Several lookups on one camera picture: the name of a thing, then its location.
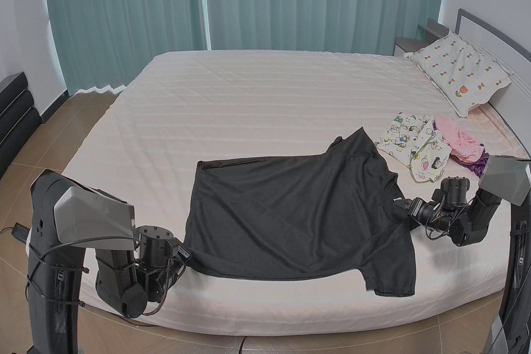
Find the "cartoon print shirt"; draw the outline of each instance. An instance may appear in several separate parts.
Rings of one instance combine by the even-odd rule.
[[[444,172],[452,148],[433,129],[431,115],[399,113],[374,144],[411,170],[417,183],[435,182]]]

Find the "floor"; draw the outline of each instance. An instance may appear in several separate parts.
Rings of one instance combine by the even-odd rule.
[[[63,171],[93,125],[114,102],[110,92],[78,94],[40,126],[0,180],[0,229],[31,225],[30,185],[44,170]],[[9,232],[0,236],[0,354],[22,354],[31,345],[24,298],[28,259]],[[366,332],[292,337],[248,337],[248,354],[479,353],[501,292],[419,322]],[[105,311],[80,308],[79,344],[85,354],[236,354],[242,337],[136,327]]]

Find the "white pillow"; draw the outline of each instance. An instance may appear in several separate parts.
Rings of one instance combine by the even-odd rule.
[[[503,68],[453,32],[415,53],[405,53],[450,102],[457,115],[487,103],[511,83]]]

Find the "gray nightstand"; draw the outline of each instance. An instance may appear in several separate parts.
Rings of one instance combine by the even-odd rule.
[[[444,25],[441,25],[430,18],[428,18],[426,25],[419,25],[418,27],[424,30],[424,39],[416,40],[406,39],[404,37],[396,37],[394,56],[402,56],[406,52],[416,52],[427,45],[430,45],[435,40],[446,37],[450,31]]]

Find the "mattress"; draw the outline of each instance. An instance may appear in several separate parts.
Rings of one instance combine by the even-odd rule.
[[[84,185],[133,204],[136,225],[158,225],[184,238],[200,160],[324,152],[364,127],[377,139],[398,112],[455,118],[491,154],[525,155],[490,106],[458,118],[405,58],[300,51],[193,51],[155,57],[94,126],[64,170]],[[430,199],[439,184],[416,184],[382,153],[407,197]],[[449,161],[445,176],[478,178]],[[376,296],[358,270],[305,281],[217,278],[188,269],[147,323],[230,335],[348,332],[433,316],[503,288],[510,205],[503,201],[480,243],[454,246],[412,232],[415,295]],[[97,264],[87,250],[80,298],[112,311],[95,291]]]

